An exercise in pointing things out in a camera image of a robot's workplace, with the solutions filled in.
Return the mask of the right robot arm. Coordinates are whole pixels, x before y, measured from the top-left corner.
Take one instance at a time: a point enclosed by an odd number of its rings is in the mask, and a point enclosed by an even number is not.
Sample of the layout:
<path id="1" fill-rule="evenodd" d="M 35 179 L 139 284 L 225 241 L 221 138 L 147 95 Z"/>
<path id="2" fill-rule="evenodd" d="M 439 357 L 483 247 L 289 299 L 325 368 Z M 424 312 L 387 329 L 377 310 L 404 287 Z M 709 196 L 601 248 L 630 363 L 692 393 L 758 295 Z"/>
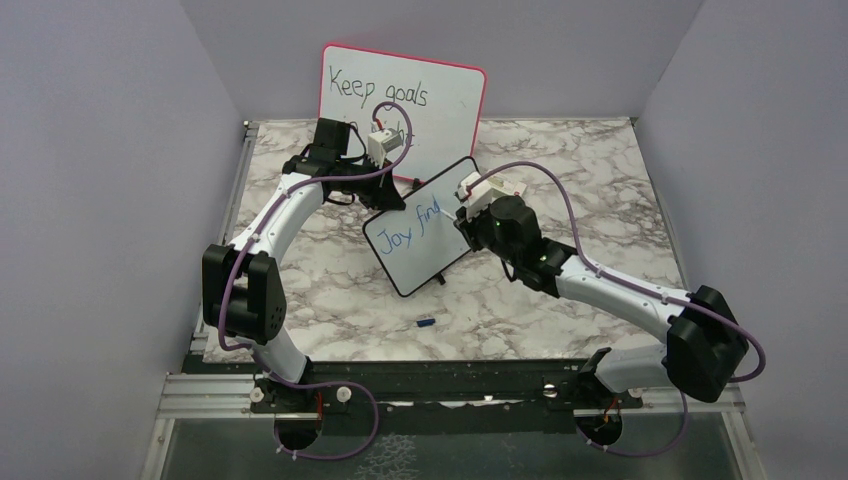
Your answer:
<path id="1" fill-rule="evenodd" d="M 576 383 L 589 406 L 600 407 L 629 389 L 663 386 L 715 402 L 748 352 L 749 342 L 718 290 L 666 289 L 586 262 L 576 248 L 543 236 L 534 210 L 519 196 L 482 208 L 462 205 L 454 224 L 472 250 L 488 250 L 501 260 L 510 281 L 588 304 L 656 338 L 654 345 L 606 347 L 590 358 Z"/>

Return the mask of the black framed small whiteboard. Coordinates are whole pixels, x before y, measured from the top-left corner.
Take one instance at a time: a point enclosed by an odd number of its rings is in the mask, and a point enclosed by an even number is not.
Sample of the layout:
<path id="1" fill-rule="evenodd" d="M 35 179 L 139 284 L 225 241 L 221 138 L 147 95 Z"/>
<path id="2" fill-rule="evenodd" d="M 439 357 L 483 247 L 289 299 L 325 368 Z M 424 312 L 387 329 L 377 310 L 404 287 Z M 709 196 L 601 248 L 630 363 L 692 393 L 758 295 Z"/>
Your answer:
<path id="1" fill-rule="evenodd" d="M 381 212 L 364 223 L 367 243 L 400 296 L 410 296 L 470 251 L 440 211 L 456 214 L 455 191 L 473 171 L 479 171 L 475 159 L 463 157 L 405 195 L 404 211 Z"/>

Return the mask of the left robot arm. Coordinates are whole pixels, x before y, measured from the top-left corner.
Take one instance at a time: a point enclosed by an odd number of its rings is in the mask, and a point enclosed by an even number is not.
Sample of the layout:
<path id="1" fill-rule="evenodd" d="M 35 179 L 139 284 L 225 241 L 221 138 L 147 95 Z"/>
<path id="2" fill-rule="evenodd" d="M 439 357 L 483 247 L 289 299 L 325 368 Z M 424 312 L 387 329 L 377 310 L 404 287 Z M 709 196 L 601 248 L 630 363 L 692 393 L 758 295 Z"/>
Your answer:
<path id="1" fill-rule="evenodd" d="M 306 221 L 332 193 L 351 195 L 367 208 L 402 210 L 391 170 L 409 153 L 411 139 L 379 127 L 364 153 L 348 157 L 351 123 L 321 118 L 312 142 L 282 167 L 275 193 L 248 227 L 226 245 L 203 253 L 202 318 L 217 331 L 225 351 L 245 350 L 275 380 L 276 396 L 298 411 L 313 401 L 314 384 L 305 377 L 308 357 L 283 325 L 287 312 L 279 260 Z"/>

